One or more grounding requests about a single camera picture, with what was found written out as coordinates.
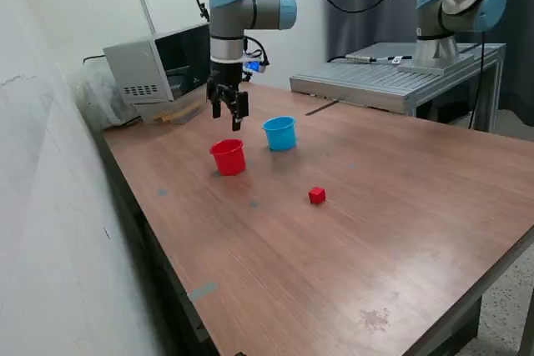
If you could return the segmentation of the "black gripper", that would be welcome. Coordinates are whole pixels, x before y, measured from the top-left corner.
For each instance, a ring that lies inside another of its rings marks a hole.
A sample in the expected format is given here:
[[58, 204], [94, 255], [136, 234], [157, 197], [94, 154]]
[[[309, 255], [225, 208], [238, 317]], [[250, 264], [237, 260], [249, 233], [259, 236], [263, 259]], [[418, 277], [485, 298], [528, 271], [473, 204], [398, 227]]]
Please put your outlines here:
[[242, 81], [243, 63], [210, 63], [211, 82], [207, 82], [207, 99], [213, 118], [221, 117], [221, 92], [219, 86], [230, 88], [224, 95], [224, 102], [231, 113], [232, 130], [239, 131], [242, 120], [249, 116], [249, 94], [239, 91]]

